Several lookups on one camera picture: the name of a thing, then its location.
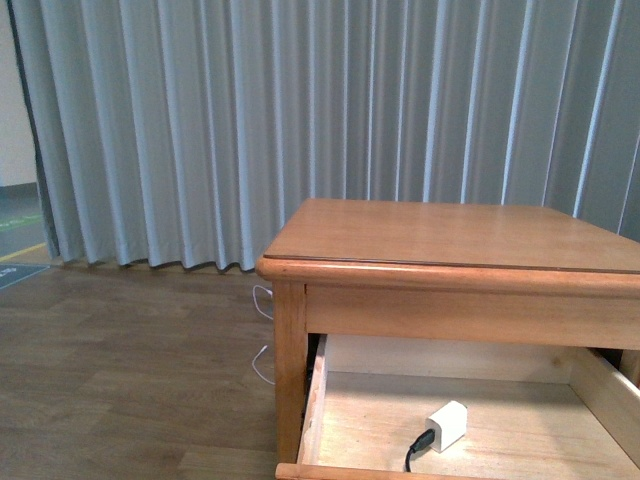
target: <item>power cord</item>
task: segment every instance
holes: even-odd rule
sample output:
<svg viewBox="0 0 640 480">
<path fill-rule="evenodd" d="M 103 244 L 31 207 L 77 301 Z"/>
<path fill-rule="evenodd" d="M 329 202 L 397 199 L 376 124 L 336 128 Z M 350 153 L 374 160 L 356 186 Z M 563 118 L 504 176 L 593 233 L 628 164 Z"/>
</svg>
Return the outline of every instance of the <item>power cord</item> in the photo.
<svg viewBox="0 0 640 480">
<path fill-rule="evenodd" d="M 427 448 L 436 439 L 436 431 L 433 428 L 423 432 L 416 441 L 411 444 L 407 455 L 404 457 L 404 470 L 405 472 L 411 472 L 411 455 L 420 452 Z"/>
<path fill-rule="evenodd" d="M 265 291 L 270 298 L 273 298 L 273 292 L 271 290 L 269 290 L 266 287 L 263 287 L 262 285 L 254 285 L 253 286 L 253 290 L 252 290 L 252 294 L 253 294 L 253 305 L 256 307 L 256 310 L 258 311 L 258 313 L 260 313 L 260 315 L 262 315 L 263 317 L 268 318 L 269 320 L 273 320 L 273 316 L 269 315 L 268 313 L 266 313 L 265 311 L 263 311 L 260 306 L 258 305 L 258 295 L 257 295 L 257 291 L 258 290 L 263 290 Z M 267 348 L 269 348 L 267 345 L 263 346 L 260 351 L 256 354 L 255 357 L 253 357 L 253 360 L 251 361 L 251 367 L 253 368 L 253 371 L 256 372 L 256 374 L 265 382 L 267 382 L 269 385 L 275 385 L 276 383 L 269 380 L 267 377 L 265 377 L 262 373 L 260 373 L 260 371 L 258 370 L 258 367 L 256 367 L 256 362 L 258 361 L 258 358 L 260 358 L 260 355 L 262 355 Z"/>
<path fill-rule="evenodd" d="M 262 315 L 263 317 L 267 317 L 269 320 L 273 320 L 273 316 L 269 315 L 267 312 L 263 311 L 260 308 L 260 305 L 258 305 L 258 296 L 256 294 L 256 291 L 258 289 L 265 291 L 269 295 L 269 298 L 273 298 L 273 292 L 271 290 L 269 290 L 268 288 L 263 287 L 262 285 L 254 285 L 253 286 L 253 290 L 252 290 L 252 293 L 253 293 L 253 304 L 255 305 L 256 310 L 258 310 L 258 313 L 260 313 L 260 315 Z"/>
<path fill-rule="evenodd" d="M 262 347 L 260 349 L 260 351 L 258 352 L 258 354 L 253 357 L 253 361 L 251 362 L 251 366 L 253 367 L 253 371 L 256 372 L 258 374 L 258 376 L 263 379 L 265 382 L 267 382 L 269 385 L 275 385 L 276 382 L 272 382 L 271 380 L 269 380 L 267 377 L 265 377 L 264 375 L 262 375 L 260 373 L 260 371 L 258 370 L 258 367 L 256 367 L 256 361 L 258 360 L 258 358 L 260 358 L 260 355 L 262 355 L 266 350 L 267 350 L 267 346 L 265 345 L 264 347 Z"/>
</svg>

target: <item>charger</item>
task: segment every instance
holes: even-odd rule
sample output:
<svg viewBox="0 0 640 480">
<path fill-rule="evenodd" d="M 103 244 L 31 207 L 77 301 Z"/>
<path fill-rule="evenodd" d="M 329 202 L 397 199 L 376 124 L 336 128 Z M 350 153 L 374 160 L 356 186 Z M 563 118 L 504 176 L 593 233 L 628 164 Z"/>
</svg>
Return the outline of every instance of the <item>charger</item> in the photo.
<svg viewBox="0 0 640 480">
<path fill-rule="evenodd" d="M 431 448 L 442 453 L 467 433 L 467 407 L 452 400 L 427 418 L 425 427 L 435 433 Z"/>
<path fill-rule="evenodd" d="M 433 413 L 425 422 L 426 430 L 411 444 L 404 460 L 405 471 L 411 471 L 411 455 L 431 446 L 438 453 L 467 433 L 467 407 L 455 400 Z"/>
</svg>

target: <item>black cable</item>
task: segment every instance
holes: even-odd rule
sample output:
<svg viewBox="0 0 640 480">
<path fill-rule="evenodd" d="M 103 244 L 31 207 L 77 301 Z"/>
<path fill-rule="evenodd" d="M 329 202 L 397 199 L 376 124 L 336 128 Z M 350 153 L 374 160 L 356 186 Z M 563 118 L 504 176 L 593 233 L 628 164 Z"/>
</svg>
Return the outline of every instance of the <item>black cable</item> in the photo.
<svg viewBox="0 0 640 480">
<path fill-rule="evenodd" d="M 404 457 L 405 472 L 411 472 L 411 455 L 427 448 L 433 443 L 435 438 L 436 431 L 433 428 L 430 428 L 429 430 L 423 432 L 418 438 L 416 438 L 416 441 L 411 444 L 407 455 Z"/>
</svg>

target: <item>gray curtain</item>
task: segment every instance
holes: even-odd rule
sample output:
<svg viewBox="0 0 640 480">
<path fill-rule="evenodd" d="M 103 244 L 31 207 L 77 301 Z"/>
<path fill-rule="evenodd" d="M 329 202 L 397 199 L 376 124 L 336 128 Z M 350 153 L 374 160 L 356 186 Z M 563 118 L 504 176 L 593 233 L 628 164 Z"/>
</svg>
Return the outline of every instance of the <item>gray curtain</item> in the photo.
<svg viewBox="0 0 640 480">
<path fill-rule="evenodd" d="M 640 240 L 637 0 L 13 0 L 65 260 L 252 268 L 306 197 Z"/>
</svg>

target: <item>open drawer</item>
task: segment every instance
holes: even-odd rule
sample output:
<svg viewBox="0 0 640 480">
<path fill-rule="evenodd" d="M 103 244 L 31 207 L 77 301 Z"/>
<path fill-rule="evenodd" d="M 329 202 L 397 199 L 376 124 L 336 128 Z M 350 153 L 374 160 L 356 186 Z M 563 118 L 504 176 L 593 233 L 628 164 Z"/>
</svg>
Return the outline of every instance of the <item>open drawer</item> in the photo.
<svg viewBox="0 0 640 480">
<path fill-rule="evenodd" d="M 468 407 L 466 436 L 403 473 L 450 400 Z M 584 348 L 323 337 L 298 463 L 276 478 L 640 479 L 640 392 Z"/>
</svg>

